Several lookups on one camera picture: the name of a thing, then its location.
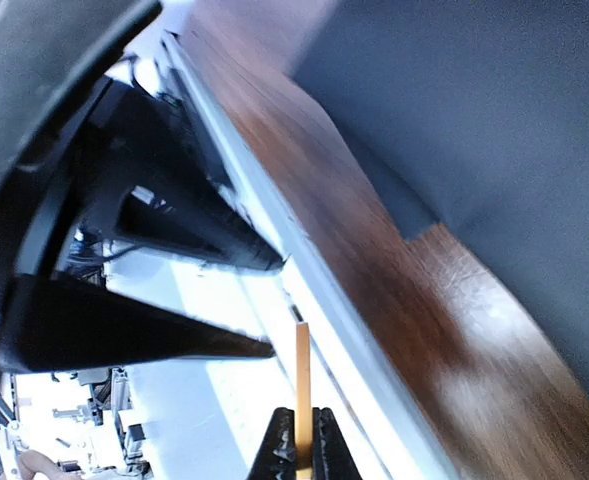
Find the orange big blind button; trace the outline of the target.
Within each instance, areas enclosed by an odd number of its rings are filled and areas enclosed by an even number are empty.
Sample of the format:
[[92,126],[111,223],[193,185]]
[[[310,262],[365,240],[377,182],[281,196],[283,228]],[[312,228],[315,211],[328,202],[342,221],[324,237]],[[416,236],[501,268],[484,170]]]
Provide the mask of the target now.
[[307,323],[296,325],[296,395],[296,478],[311,479],[313,413],[311,405],[310,333]]

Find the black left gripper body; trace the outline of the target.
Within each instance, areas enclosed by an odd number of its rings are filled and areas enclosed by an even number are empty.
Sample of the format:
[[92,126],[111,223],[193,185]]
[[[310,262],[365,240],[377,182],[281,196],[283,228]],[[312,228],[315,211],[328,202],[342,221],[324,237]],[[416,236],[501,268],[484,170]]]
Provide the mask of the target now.
[[161,10],[0,1],[0,325],[20,276],[90,283],[65,269],[74,230],[125,241],[114,227],[128,195],[184,209],[223,200],[203,171],[187,99],[108,75]]

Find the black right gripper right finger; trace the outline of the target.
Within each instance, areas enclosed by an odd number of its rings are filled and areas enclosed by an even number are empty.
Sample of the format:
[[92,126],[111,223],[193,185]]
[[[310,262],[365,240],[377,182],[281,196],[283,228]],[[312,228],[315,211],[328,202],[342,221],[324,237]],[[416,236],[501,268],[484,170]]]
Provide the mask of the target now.
[[315,480],[362,479],[330,408],[313,409],[312,469]]

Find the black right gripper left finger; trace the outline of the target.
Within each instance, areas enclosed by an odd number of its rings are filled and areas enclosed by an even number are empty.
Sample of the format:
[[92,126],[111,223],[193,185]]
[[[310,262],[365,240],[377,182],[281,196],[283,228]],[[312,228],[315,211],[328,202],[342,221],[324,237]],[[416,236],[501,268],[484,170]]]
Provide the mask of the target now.
[[294,411],[285,407],[276,408],[247,480],[295,480],[297,453],[294,433]]

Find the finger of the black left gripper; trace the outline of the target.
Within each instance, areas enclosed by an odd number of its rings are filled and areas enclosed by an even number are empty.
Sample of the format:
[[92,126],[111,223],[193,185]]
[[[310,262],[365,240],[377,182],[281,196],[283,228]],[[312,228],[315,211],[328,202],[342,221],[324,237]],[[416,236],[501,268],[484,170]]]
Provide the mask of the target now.
[[0,325],[0,370],[78,371],[195,357],[267,359],[264,339],[182,316],[75,278],[15,279]]
[[218,266],[276,272],[285,259],[225,201],[177,208],[145,203],[130,194],[118,213],[115,233],[154,250]]

